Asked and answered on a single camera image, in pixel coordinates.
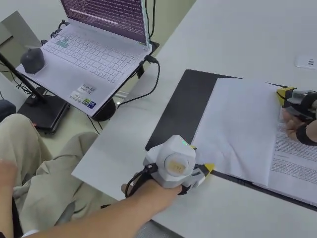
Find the khaki pants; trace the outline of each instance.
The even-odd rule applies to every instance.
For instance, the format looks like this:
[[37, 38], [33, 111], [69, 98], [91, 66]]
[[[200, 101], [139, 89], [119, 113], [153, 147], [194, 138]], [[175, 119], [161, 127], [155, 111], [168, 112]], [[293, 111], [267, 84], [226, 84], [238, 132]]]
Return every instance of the khaki pants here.
[[52, 159], [25, 116], [14, 114], [0, 123], [0, 158], [18, 166], [14, 198], [24, 232], [53, 227], [73, 201], [72, 219], [100, 209], [102, 193], [71, 175], [96, 138], [92, 132], [79, 134]]

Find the wrist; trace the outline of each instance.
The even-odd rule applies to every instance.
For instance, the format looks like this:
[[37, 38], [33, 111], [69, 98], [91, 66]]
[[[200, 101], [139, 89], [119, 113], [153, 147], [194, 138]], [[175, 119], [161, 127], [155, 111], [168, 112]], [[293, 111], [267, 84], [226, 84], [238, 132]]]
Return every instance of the wrist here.
[[131, 196], [128, 200], [129, 199], [138, 214], [142, 213], [148, 221], [158, 212], [155, 206], [152, 205], [150, 199], [145, 196]]

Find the white laptop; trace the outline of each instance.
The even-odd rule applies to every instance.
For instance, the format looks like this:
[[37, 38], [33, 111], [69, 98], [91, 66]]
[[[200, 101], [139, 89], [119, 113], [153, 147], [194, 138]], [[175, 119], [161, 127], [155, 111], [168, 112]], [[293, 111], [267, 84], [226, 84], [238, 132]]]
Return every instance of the white laptop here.
[[42, 51], [34, 82], [93, 116], [152, 51], [142, 0], [61, 0], [70, 24]]

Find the white device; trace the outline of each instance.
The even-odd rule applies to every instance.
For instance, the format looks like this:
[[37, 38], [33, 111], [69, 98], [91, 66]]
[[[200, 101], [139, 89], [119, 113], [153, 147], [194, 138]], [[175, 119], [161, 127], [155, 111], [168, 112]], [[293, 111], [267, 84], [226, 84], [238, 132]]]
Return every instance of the white device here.
[[26, 74], [93, 116], [152, 51], [142, 0], [61, 0], [70, 25], [42, 51], [46, 67]]
[[164, 188], [183, 185], [183, 192], [198, 187], [213, 170], [214, 164], [196, 165], [195, 148], [174, 135], [164, 144], [150, 149], [143, 165], [156, 164], [151, 176]]

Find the knee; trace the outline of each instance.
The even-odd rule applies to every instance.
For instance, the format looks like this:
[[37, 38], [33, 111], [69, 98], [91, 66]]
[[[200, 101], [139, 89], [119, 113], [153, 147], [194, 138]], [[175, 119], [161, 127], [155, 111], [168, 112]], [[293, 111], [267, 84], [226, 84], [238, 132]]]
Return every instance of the knee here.
[[12, 114], [4, 119], [5, 122], [11, 123], [15, 127], [24, 127], [24, 126], [30, 126], [31, 121], [26, 116], [22, 114]]

